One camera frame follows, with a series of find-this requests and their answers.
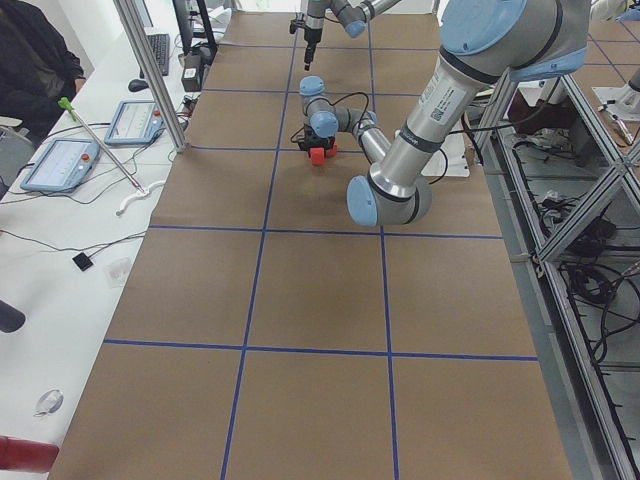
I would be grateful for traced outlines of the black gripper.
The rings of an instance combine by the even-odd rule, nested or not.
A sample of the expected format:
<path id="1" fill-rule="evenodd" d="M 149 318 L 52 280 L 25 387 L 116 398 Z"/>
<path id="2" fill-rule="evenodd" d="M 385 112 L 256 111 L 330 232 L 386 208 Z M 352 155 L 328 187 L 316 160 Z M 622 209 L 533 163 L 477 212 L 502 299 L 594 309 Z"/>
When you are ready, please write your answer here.
<path id="1" fill-rule="evenodd" d="M 311 126 L 304 125 L 301 134 L 297 136 L 297 145 L 301 151 L 310 151 L 313 148 L 321 148 L 324 151 L 329 151 L 335 146 L 335 138 L 320 137 Z"/>
<path id="2" fill-rule="evenodd" d="M 310 63 L 314 61 L 316 44 L 321 41 L 321 29 L 306 25 L 304 27 L 304 39 L 308 43 L 304 52 L 304 70 L 310 70 Z"/>

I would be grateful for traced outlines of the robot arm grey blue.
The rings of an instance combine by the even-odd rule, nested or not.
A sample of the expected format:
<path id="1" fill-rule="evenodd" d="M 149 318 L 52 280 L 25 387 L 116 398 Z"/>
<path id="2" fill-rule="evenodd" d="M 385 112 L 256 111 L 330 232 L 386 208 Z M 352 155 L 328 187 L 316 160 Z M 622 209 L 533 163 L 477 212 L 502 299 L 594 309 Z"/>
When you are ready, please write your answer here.
<path id="1" fill-rule="evenodd" d="M 330 11 L 336 21 L 344 28 L 351 38 L 361 35 L 367 24 L 376 16 L 386 12 L 399 3 L 399 0 L 361 1 L 352 6 L 344 0 L 316 0 L 308 1 L 306 12 L 297 14 L 290 21 L 289 32 L 294 34 L 298 29 L 304 32 L 306 42 L 304 54 L 304 69 L 310 70 L 314 60 L 317 45 L 322 40 L 326 12 Z"/>
<path id="2" fill-rule="evenodd" d="M 588 1 L 451 1 L 434 73 L 394 140 L 369 111 L 332 105 L 324 82 L 300 82 L 304 125 L 322 139 L 349 132 L 371 165 L 347 187 L 352 220 L 375 227 L 421 219 L 432 192 L 422 171 L 476 94 L 502 74 L 515 82 L 578 70 L 587 53 Z"/>

